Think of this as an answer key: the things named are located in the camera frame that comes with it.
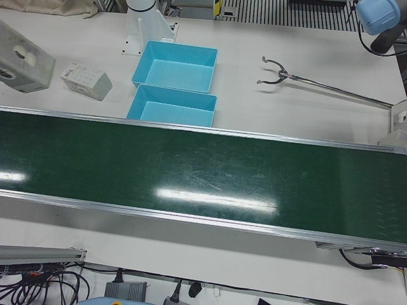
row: plastic tray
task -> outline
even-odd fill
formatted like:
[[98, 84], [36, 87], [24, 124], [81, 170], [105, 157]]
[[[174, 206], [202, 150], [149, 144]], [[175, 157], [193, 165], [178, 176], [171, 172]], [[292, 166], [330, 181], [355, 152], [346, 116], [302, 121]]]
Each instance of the plastic tray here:
[[139, 85], [127, 118], [211, 127], [216, 100], [215, 95]]
[[149, 41], [133, 75], [133, 84], [208, 93], [217, 50]]

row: gray device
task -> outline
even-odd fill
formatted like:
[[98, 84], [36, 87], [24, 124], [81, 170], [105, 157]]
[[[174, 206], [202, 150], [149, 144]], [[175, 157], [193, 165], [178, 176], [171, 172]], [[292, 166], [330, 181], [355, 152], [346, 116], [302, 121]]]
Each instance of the gray device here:
[[49, 87], [55, 59], [0, 20], [0, 81], [20, 92]]
[[104, 296], [112, 297], [113, 299], [145, 302], [146, 291], [146, 281], [125, 281], [123, 283], [114, 283], [111, 281], [106, 283]]

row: white table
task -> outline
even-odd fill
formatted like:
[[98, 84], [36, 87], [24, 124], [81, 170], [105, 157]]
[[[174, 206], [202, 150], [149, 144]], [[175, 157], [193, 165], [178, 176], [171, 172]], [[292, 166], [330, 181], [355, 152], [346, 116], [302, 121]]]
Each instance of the white table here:
[[[1, 10], [0, 18], [57, 59], [48, 90], [21, 94], [0, 87], [1, 105], [124, 118], [135, 88], [138, 57], [121, 55], [125, 16], [58, 17]], [[213, 127], [290, 137], [376, 144], [389, 129], [387, 111], [349, 102], [288, 80], [257, 85], [276, 75], [262, 56], [289, 72], [385, 100], [406, 98], [394, 58], [364, 51], [356, 33], [180, 19], [178, 43], [219, 50], [211, 93], [218, 96]], [[106, 71], [113, 89], [99, 102], [70, 91], [59, 78], [71, 61]]]
[[[0, 18], [57, 59], [49, 90], [21, 94], [1, 85], [1, 105], [126, 115], [138, 58], [121, 55], [124, 15], [83, 20], [0, 10]], [[369, 144], [387, 133], [389, 115], [383, 110], [290, 81], [256, 85], [271, 77], [263, 70], [268, 68], [263, 55], [297, 75], [393, 104], [406, 97], [396, 60], [367, 54], [355, 33], [178, 22], [178, 43], [219, 49], [211, 91], [219, 99], [214, 127]], [[59, 79], [73, 60], [107, 72], [114, 88], [104, 101], [71, 92]], [[337, 251], [318, 250], [308, 241], [14, 201], [0, 202], [0, 211], [3, 245], [85, 248], [88, 261], [100, 264], [354, 305], [406, 302], [396, 270], [354, 269]], [[78, 213], [89, 221], [76, 221]]]

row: black cable bundle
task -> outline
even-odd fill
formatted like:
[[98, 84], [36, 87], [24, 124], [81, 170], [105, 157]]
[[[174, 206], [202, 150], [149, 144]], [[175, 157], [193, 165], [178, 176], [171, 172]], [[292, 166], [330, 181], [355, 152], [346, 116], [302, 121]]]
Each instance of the black cable bundle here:
[[[64, 280], [64, 275], [73, 275], [76, 279], [76, 284], [72, 285]], [[87, 287], [86, 299], [89, 297], [90, 287], [88, 281], [79, 273], [73, 271], [56, 271], [45, 273], [25, 273], [22, 274], [22, 279], [14, 284], [0, 285], [0, 302], [10, 295], [11, 305], [28, 305], [40, 295], [41, 291], [45, 291], [43, 305], [46, 302], [48, 289], [50, 284], [58, 283], [61, 291], [61, 305], [68, 304], [63, 293], [63, 285], [68, 286], [73, 291], [73, 297], [69, 305], [79, 302], [79, 289], [81, 280], [85, 282]]]

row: metal grating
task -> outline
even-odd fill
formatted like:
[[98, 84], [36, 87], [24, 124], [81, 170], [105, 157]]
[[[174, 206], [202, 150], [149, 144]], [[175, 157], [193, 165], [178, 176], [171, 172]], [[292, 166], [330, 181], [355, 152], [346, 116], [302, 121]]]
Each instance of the metal grating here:
[[285, 25], [337, 31], [357, 31], [352, 2], [345, 7], [289, 3], [289, 0], [224, 0], [223, 6], [237, 8], [237, 16], [221, 20], [250, 24]]

